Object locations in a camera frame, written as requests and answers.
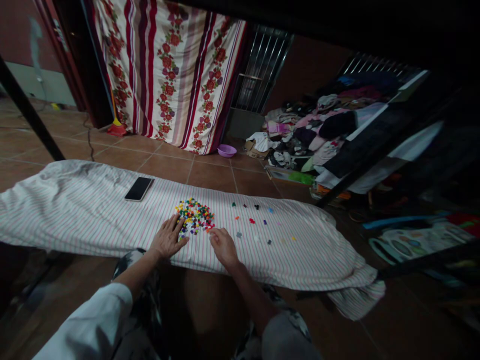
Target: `black phone screen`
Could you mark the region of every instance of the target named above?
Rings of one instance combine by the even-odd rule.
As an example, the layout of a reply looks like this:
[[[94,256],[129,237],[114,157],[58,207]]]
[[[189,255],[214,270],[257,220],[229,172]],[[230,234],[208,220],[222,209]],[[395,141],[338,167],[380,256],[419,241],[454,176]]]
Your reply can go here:
[[[153,179],[139,177],[125,195],[125,199],[140,201],[153,181]]]

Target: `smartphone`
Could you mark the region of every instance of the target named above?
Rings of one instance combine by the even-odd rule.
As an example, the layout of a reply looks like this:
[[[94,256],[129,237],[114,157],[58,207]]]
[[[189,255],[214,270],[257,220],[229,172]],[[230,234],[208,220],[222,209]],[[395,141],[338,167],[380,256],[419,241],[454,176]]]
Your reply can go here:
[[[140,202],[144,199],[154,179],[139,177],[125,195],[125,200]]]

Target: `left hand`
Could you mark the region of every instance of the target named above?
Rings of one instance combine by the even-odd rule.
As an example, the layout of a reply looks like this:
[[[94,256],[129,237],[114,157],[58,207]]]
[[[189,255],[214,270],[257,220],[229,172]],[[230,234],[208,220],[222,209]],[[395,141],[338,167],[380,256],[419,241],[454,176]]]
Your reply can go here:
[[[185,222],[185,219],[181,218],[177,223],[179,217],[180,214],[176,213],[162,224],[160,230],[158,230],[153,238],[148,253],[155,254],[159,260],[170,259],[187,244],[189,241],[188,236],[179,240],[179,233]]]

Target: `green object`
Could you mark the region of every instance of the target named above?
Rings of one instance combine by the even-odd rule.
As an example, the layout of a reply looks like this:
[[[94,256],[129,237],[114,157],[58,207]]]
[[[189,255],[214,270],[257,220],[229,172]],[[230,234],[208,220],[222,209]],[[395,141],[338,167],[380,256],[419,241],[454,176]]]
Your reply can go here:
[[[303,174],[301,172],[295,171],[288,176],[289,180],[295,181],[297,183],[302,183],[305,185],[312,185],[315,181],[315,176],[310,174]]]

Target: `hand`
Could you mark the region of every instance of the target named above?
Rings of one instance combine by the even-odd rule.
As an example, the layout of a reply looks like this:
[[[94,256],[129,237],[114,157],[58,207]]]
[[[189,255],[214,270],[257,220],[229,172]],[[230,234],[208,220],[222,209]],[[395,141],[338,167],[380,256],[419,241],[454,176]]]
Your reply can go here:
[[[229,269],[240,264],[240,260],[237,256],[237,250],[235,249],[234,240],[227,230],[224,228],[211,229],[210,244],[213,247],[213,251],[215,251],[217,259],[228,272],[230,272]]]
[[[188,236],[181,238],[179,241],[179,233],[185,222],[185,219],[181,218],[177,223],[179,217],[180,214],[176,213],[162,224],[153,238],[148,253],[154,254],[159,260],[170,259],[187,244]]]

